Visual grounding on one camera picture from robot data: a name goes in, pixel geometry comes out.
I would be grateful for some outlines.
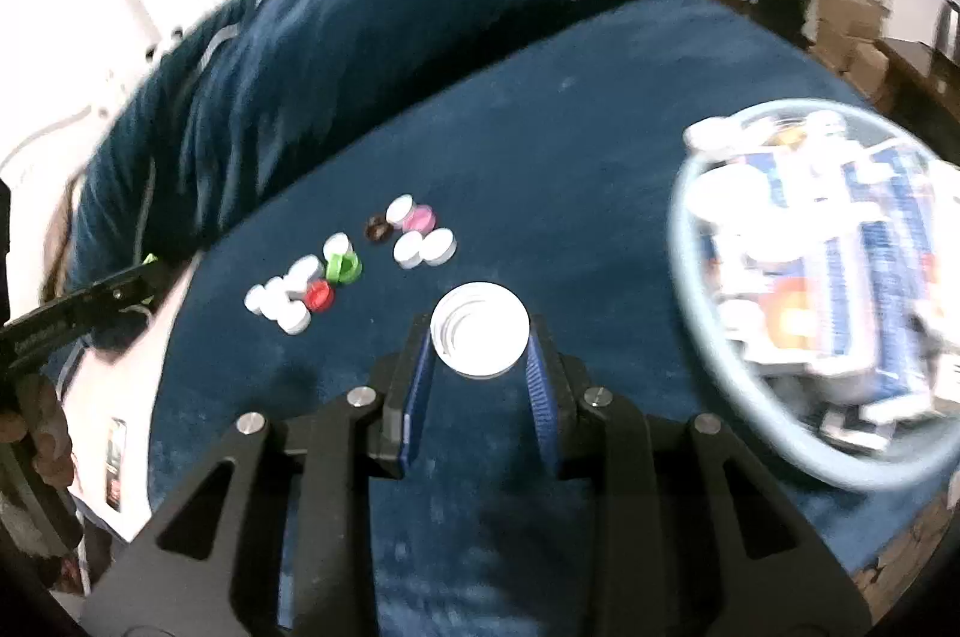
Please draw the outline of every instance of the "wooden furniture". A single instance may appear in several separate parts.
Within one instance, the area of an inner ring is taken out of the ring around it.
[[[870,615],[877,624],[890,612],[910,586],[922,581],[929,573],[925,566],[933,558],[941,541],[947,536],[955,507],[947,492],[925,506],[909,528],[896,536],[877,557],[853,575]],[[954,545],[947,542],[944,552],[950,554]],[[937,564],[933,564],[936,573]]]
[[[880,39],[877,48],[890,59],[877,111],[960,163],[960,65],[921,41]]]

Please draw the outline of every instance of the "metal screw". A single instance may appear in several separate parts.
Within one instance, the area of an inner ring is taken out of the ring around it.
[[[240,434],[256,434],[267,425],[267,419],[259,412],[246,412],[237,418],[237,431]]]
[[[357,386],[347,393],[347,402],[351,407],[366,407],[373,404],[376,391],[369,386]]]
[[[584,402],[591,407],[608,407],[613,402],[613,393],[607,388],[593,387],[584,391]]]
[[[712,412],[703,412],[693,419],[693,428],[700,434],[719,434],[723,421]]]

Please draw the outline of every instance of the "blue blanket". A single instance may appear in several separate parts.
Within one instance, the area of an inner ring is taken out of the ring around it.
[[[403,107],[621,1],[229,1],[91,160],[67,289],[147,253],[189,259]]]
[[[510,287],[558,347],[642,410],[732,421],[853,571],[942,486],[857,495],[814,482],[736,424],[683,330],[665,219],[704,116],[784,97],[860,104],[798,50],[708,0],[635,0],[527,46],[385,122],[277,196],[200,265],[170,337],[150,445],[158,503],[241,413],[282,418],[365,383],[415,313],[458,284]],[[402,271],[363,239],[400,193],[431,204],[460,247]],[[361,280],[306,332],[243,306],[247,289],[353,239]],[[467,381],[439,366],[421,453],[373,482],[373,555],[387,635],[565,635],[589,572],[589,496],[539,462],[520,369]]]

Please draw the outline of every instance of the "white bottle cap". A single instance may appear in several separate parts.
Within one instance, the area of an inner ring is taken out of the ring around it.
[[[781,129],[781,126],[770,116],[762,116],[762,118],[748,122],[740,129],[740,150],[752,150],[766,145],[779,129]]]
[[[861,185],[881,185],[893,179],[894,170],[890,164],[877,164],[871,161],[858,164],[856,181]]]
[[[810,246],[810,229],[800,212],[769,207],[741,228],[744,252],[760,268],[777,270],[803,258]]]
[[[770,183],[760,169],[727,164],[701,174],[686,193],[686,207],[695,217],[719,227],[761,217],[772,207]]]
[[[438,228],[424,236],[419,253],[428,266],[439,266],[453,258],[457,251],[457,241],[449,228]]]
[[[717,305],[727,338],[745,342],[763,330],[766,316],[760,305],[747,299],[730,299]]]
[[[440,299],[430,318],[440,360],[474,380],[499,377],[517,363],[530,339],[520,299],[493,283],[467,283]]]
[[[827,241],[855,232],[860,225],[857,208],[860,203],[827,198],[811,204],[803,219],[808,246],[814,241]]]
[[[310,311],[301,301],[291,301],[277,317],[277,324],[290,335],[300,333],[310,325]]]
[[[244,296],[243,306],[248,308],[253,314],[261,314],[260,305],[263,303],[263,293],[264,289],[262,284],[256,284],[248,290],[247,295]]]
[[[819,109],[806,116],[806,132],[818,137],[846,136],[847,121],[832,109]]]
[[[280,277],[270,277],[263,287],[263,296],[260,300],[260,312],[268,320],[277,320],[282,311],[290,303],[287,289]]]
[[[287,269],[287,277],[292,279],[304,279],[307,282],[315,280],[323,273],[323,263],[315,255],[305,255],[294,261],[291,268]]]
[[[400,228],[407,215],[414,210],[414,197],[404,193],[390,202],[387,207],[387,222],[394,228]]]
[[[327,263],[334,255],[347,255],[353,252],[353,245],[350,244],[349,236],[343,232],[338,232],[323,243],[323,258]]]
[[[288,298],[301,299],[304,298],[304,293],[310,286],[310,282],[303,274],[287,274],[283,278],[283,287],[286,289]]]
[[[880,204],[875,201],[854,201],[850,208],[853,211],[853,222],[856,223],[880,223],[889,220],[880,209]]]
[[[740,140],[740,126],[730,118],[707,118],[683,131],[683,143],[690,152],[708,161],[726,161]]]
[[[394,260],[402,268],[412,269],[419,265],[424,257],[419,253],[421,245],[424,244],[424,235],[419,231],[408,231],[397,239],[394,245]]]
[[[934,158],[928,163],[926,173],[936,196],[960,198],[960,169],[954,164]]]

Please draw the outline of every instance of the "pink bottle cap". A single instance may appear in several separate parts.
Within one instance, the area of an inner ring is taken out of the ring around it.
[[[426,236],[437,225],[437,215],[425,204],[418,204],[403,220],[404,231],[419,231]]]

